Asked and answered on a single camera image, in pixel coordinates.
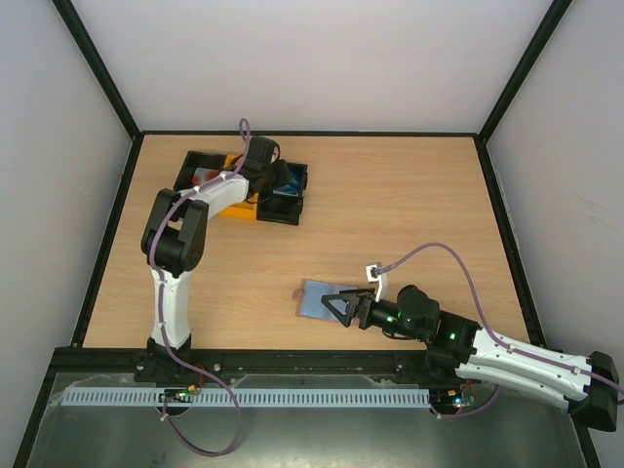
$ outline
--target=white robotic arm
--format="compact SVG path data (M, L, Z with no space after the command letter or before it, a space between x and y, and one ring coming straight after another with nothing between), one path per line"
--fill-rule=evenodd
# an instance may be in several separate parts
M194 195L191 195L189 200L203 202L208 206L207 226L211 217L229 206L244 202L248 197L249 181L242 175L223 172L217 177L218 179L204 190L200 191L191 188L180 193L180 195L184 195L187 192L196 192ZM190 336L186 310L193 271L184 271L177 277L174 273L167 270L164 270L163 274L165 275L163 310L165 323L167 324L165 330L172 348L178 349ZM161 280L156 270L152 269L152 276L154 277L156 301L154 305L154 328L151 337L158 345L164 346L165 343L163 342L163 335L159 326L160 320L158 318L158 294Z
M386 274L375 275L377 267L367 267L369 281L378 283L376 291L323 296L323 304L342 325L349 327L358 318L361 329L375 326L391 337L398 334L422 341L427 346L428 370L442 379L470 378L513 388L568 412L589 427L615 430L617 391L600 380L619 382L610 356L600 352L573 356L508 338L441 310L437 301L414 285L403 288L396 303L388 301L383 298ZM345 302L345 307L333 306L337 300Z
M278 155L279 145L275 141L254 136L238 173L225 169L203 185L178 192L163 189L158 193L141 239L141 249L147 255L148 263L156 232L163 227L167 212L175 203L181 203L180 200L183 203L172 220L181 219L182 223L179 228L166 225L155 249L154 261L158 266L158 270L152 269L156 293L155 320L148 349L165 346L163 326L173 350L190 347L187 319L189 286L192 272L204 252L209 220L256 193L270 193L289 183L287 163L278 159Z

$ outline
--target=blue object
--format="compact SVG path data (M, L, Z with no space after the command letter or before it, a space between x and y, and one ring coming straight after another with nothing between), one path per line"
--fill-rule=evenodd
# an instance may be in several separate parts
M309 317L312 319L331 320L337 322L332 312L321 303L321 297L325 294L338 294L344 290L355 290L355 286L337 285L334 283L326 283L324 281L306 280L303 287L303 298L301 299L301 307L298 315L301 317ZM345 302L336 302L332 304L340 312L344 313Z

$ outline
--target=cable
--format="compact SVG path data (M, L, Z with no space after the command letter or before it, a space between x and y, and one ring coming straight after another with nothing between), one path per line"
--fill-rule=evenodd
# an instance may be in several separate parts
M239 171L243 167L243 164L245 164L245 160L247 159L247 155L248 155L249 150L250 150L250 141L252 139L252 131L251 131L251 128L250 128L250 123L249 123L249 121L247 119L245 119L245 118L241 119L241 121L239 122L239 131L241 133L241 138L245 142L245 151L243 152L243 158L241 160L241 163L234 169L233 172L225 173L221 177L219 177L219 176L215 177L215 178L213 178L213 179L203 183L199 187L197 187L197 191L196 190L189 190L188 192L184 193L182 196L179 197L179 199L172 205L172 207L169 208L169 211L167 212L167 214L165 214L165 217L163 218L162 222L158 226L158 229L156 230L156 233L154 234L154 239L152 241L151 248L149 249L149 257L148 257L149 265L158 273L158 278L160 280L160 284L158 286L158 297L157 297L158 321L159 321L159 325L160 325L161 335L163 336L163 343L165 344L165 349L167 350L167 354L169 354L169 356L174 360L174 362L176 362L180 366L183 366L184 368L187 368L187 369L189 369L191 371L197 372L200 375L203 375L203 376L209 378L210 380L216 382L221 388L223 388L228 393L228 395L230 396L230 398L232 400L232 403L234 404L234 407L236 408L236 414L237 414L237 419L238 420L237 420L237 425L236 425L236 434L234 435L234 438L232 439L232 442L230 443L229 446L227 446L226 448L224 448L221 451L208 451L208 450L204 450L202 448L198 448L198 447L194 446L193 444L191 444L186 438L184 438L184 436L179 432L179 430L176 428L176 426L172 422L171 418L167 414L167 404L174 397L170 397L169 399L167 399L165 401L165 404L163 404L163 417L161 419L167 421L167 423L172 427L172 429L174 429L174 431L177 434L177 436L180 439L180 441L188 449L194 451L195 453L197 453L199 455L207 456L207 457L216 457L216 456L226 455L227 453L232 452L238 446L238 444L241 441L241 436L243 435L243 412L241 410L240 404L238 403L238 399L236 398L236 395L234 394L232 389L225 382L223 382L216 375L213 375L212 373L210 373L210 372L208 372L206 370L202 370L202 369L200 369L200 368L198 368L196 366L192 366L192 365L190 365L188 363L185 363L183 360L181 360L181 358L176 356L176 353L174 353L174 350L171 347L171 343L169 342L169 338L167 337L167 331L166 331L166 328L165 328L165 326L166 326L166 324L165 324L165 310L164 310L164 306L163 306L164 296L165 296L165 273L156 264L155 257L156 257L156 247L158 246L158 242L160 241L160 238L163 235L165 227L167 227L170 219L176 213L176 211L179 209L179 207L186 200L188 200L190 197L192 197L196 193L201 192L202 190L205 190L206 188L214 185L215 183L217 183L220 180L229 179L229 178L235 176L237 173L239 173Z
M414 255L418 254L419 252L424 251L425 249L429 249L431 247L439 247L441 249L444 249L449 254L451 254L455 258L455 260L457 260L457 263L459 263L459 266L461 267L462 271L464 272L464 276L466 277L466 280L468 281L468 286L470 287L470 292L472 293L472 298L475 301L475 306L477 307L477 312L479 312L479 317L481 318L481 322L483 323L484 329L486 329L487 334L489 335L489 337L495 343L498 343L499 346L502 346L503 348L505 348L506 350L508 350L510 352L518 353L521 356L525 356L526 358L530 358L530 359L533 359L535 361L539 361L540 363L549 364L551 366L556 366L558 368L564 369L566 371L570 371L572 373L576 373L577 371L580 371L580 373L582 373L583 375L587 375L588 377L594 378L594 379L598 380L599 382L602 382L602 383L608 385L609 387L614 388L619 393L624 395L624 386L618 385L617 383L612 382L608 378L605 378L605 377L603 377L603 376L601 376L601 375L599 375L599 374L597 374L595 372L591 372L589 370L584 370L584 369L577 369L577 367L575 367L575 366L570 366L568 364L560 363L558 361L553 361L552 359L548 359L548 358L544 358L542 356L538 356L538 355L533 354L533 353L531 353L529 351L525 351L524 349L519 349L519 348L516 348L516 347L513 348L513 349L510 349L510 345L505 343L498 336L496 336L496 333L494 332L494 330L489 326L488 320L486 319L486 314L484 313L483 307L481 306L481 302L479 301L479 297L477 296L477 289L475 288L475 282L473 281L472 277L470 276L470 272L468 271L468 268L466 267L466 264L461 259L459 254L456 251L454 251L451 247L446 245L446 244L443 244L441 242L429 242L427 244L423 244L422 246L415 248L413 251L411 251L410 253L405 255L403 258L395 261L394 263L391 263L388 266L383 266L383 267L380 267L380 268L376 268L375 269L375 274L376 275L380 275L380 274L383 274L383 273L388 273L389 271L392 271L395 268L401 266L403 263L408 261ZM624 405L624 400L620 400L619 402L617 402L617 404L618 405Z

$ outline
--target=small object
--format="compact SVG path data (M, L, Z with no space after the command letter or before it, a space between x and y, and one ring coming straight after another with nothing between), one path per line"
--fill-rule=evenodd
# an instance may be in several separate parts
M326 294L337 294L343 290L353 290L354 286L337 285L335 283L326 283L324 281L302 280L301 289L295 292L298 296L299 303L296 309L296 315L299 317L307 317L309 319L327 320L337 322L332 312L326 308L321 302L321 298ZM341 312L345 312L346 303L336 304Z
M369 280L369 283L378 283L377 291L374 294L374 300L376 302L386 298L386 290L388 289L388 275L385 273L381 273L380 275L376 274L377 268L380 267L381 262L379 261L366 266L367 280Z

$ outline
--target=wooden table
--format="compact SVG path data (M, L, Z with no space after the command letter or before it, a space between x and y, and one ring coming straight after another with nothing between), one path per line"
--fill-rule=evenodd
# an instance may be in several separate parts
M366 286L364 266L389 264L425 242L466 261L491 325L527 330L469 137L275 136L287 161L308 165L299 226L216 216L191 285L193 347L421 349L380 330L295 316L302 278ZM86 347L141 348L154 291L139 248L156 193L173 186L190 149L236 153L237 136L146 136L102 279ZM443 309L478 320L466 280L445 251L420 253L389 274L389 299L416 284Z

